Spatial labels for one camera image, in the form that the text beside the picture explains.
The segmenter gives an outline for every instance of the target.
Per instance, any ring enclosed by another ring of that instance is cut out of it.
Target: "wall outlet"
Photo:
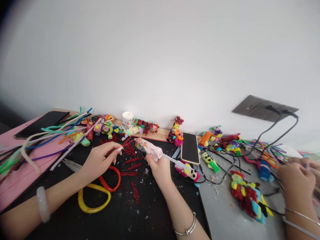
[[[266,109],[266,107],[270,105],[275,109],[279,110],[280,112],[287,109],[294,113],[299,110],[298,108],[290,107],[280,103],[265,100],[263,98],[255,97],[253,95],[249,95],[232,112],[239,113],[249,117],[263,119],[266,121],[275,122],[279,118],[279,115],[273,111]],[[287,116],[287,114],[282,114],[280,120],[286,118]]]

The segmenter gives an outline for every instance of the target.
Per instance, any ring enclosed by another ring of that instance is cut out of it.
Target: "white cup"
[[[122,126],[125,129],[134,127],[134,114],[132,112],[124,112],[122,114]]]

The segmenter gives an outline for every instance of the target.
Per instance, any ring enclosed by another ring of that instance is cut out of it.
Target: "scissor blade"
[[[78,172],[82,167],[80,164],[70,161],[69,159],[64,158],[63,162],[68,168],[70,168],[74,172]]]

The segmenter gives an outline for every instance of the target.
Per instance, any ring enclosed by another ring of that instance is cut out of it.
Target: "bracelet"
[[[188,230],[186,230],[186,233],[179,233],[179,232],[177,232],[177,230],[174,228],[173,225],[172,225],[172,228],[173,228],[174,232],[175,232],[176,234],[180,235],[180,236],[189,236],[189,234],[192,233],[192,231],[193,231],[194,228],[196,227],[196,220],[197,220],[197,218],[196,218],[196,213],[193,212],[193,224],[191,225],[191,227],[190,227]]]
[[[318,236],[316,236],[316,235],[314,235],[313,233],[305,230],[304,228],[302,228],[302,227],[300,227],[300,226],[298,226],[298,225],[296,225],[296,224],[288,221],[285,217],[283,217],[283,221],[284,221],[286,224],[290,225],[291,227],[294,227],[294,228],[298,229],[299,231],[307,234],[309,237],[312,237],[312,238],[315,239],[315,240],[320,240],[320,238],[319,238]]]
[[[306,218],[306,219],[314,222],[315,224],[318,224],[318,226],[320,226],[320,223],[316,222],[315,220],[313,220],[313,219],[311,219],[311,218],[309,218],[309,217],[307,217],[307,216],[305,216],[305,215],[303,215],[303,214],[301,214],[301,213],[299,213],[299,212],[293,211],[293,210],[291,210],[291,209],[289,209],[289,208],[285,208],[285,210],[290,211],[290,212],[293,212],[293,213],[295,213],[295,214],[298,214],[298,215],[300,215],[301,217],[304,217],[304,218]]]
[[[46,193],[44,186],[37,189],[37,200],[39,206],[39,212],[43,223],[46,223],[50,220],[50,213],[47,204]]]

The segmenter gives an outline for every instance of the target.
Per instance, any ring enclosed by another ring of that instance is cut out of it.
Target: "black smartphone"
[[[181,160],[199,165],[200,157],[198,152],[197,135],[191,133],[183,133],[183,143],[181,145]]]
[[[63,120],[66,116],[68,116],[70,112],[58,112],[58,111],[50,111],[39,118],[34,123],[31,123],[29,126],[18,132],[13,137],[15,139],[26,139],[33,134],[43,132],[41,128],[46,128],[50,126],[57,125],[61,120]]]

